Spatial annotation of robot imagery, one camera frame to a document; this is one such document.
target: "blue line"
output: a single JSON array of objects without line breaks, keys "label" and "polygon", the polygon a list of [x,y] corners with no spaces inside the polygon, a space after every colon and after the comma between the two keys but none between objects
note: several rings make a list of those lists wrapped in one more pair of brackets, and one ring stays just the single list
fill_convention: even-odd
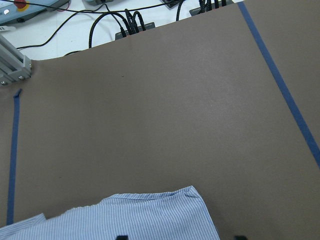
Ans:
[{"label": "blue line", "polygon": [[288,105],[295,121],[296,121],[296,124],[298,125],[307,145],[309,146],[309,149],[316,161],[316,163],[318,164],[318,167],[320,168],[320,150],[319,150],[319,147],[314,139],[314,137],[312,136],[309,128],[308,128],[308,125],[306,123],[306,121],[304,120],[304,117],[302,116],[297,104],[295,103],[295,100],[294,98],[292,97],[284,79],[282,78],[274,60],[272,59],[271,57],[271,54],[269,53],[263,39],[261,38],[260,36],[260,33],[258,31],[258,29],[256,28],[255,26],[255,23],[254,21],[252,20],[247,8],[246,8],[246,5],[241,1],[241,2],[238,2],[238,7],[246,21],[246,24],[248,25],[253,37],[254,37],[254,40],[256,42],[256,44],[258,45],[263,57],[264,57],[264,60],[266,62],[266,64],[268,65],[273,77],[274,77],[274,80],[276,81],[276,84],[278,85],[285,101],[286,101],[286,104]]},{"label": "blue line", "polygon": [[10,157],[10,173],[9,173],[9,190],[8,203],[6,212],[6,224],[14,223],[14,208],[15,208],[15,187],[16,187],[16,165],[17,165],[17,147],[18,147],[18,129],[19,129],[19,115],[20,115],[20,88],[13,96],[14,101],[14,115],[12,125],[12,139],[11,139],[11,157]]}]

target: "striped cloth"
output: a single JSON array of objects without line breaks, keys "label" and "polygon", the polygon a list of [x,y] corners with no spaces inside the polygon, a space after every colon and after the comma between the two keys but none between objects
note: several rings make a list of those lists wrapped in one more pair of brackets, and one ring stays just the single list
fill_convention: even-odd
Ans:
[{"label": "striped cloth", "polygon": [[5,240],[11,235],[14,235],[24,229],[31,228],[32,226],[43,223],[45,221],[46,221],[45,215],[41,213],[37,216],[33,216],[26,220],[19,221],[17,223],[14,223],[8,226],[4,226],[0,228],[0,240]]},{"label": "striped cloth", "polygon": [[115,194],[11,235],[7,240],[219,240],[193,186],[174,192]]}]

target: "metal frame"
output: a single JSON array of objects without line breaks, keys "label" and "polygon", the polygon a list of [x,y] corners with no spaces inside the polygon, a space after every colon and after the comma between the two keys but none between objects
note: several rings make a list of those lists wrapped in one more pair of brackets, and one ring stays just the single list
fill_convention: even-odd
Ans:
[{"label": "metal frame", "polygon": [[31,77],[31,60],[0,34],[0,87]]}]

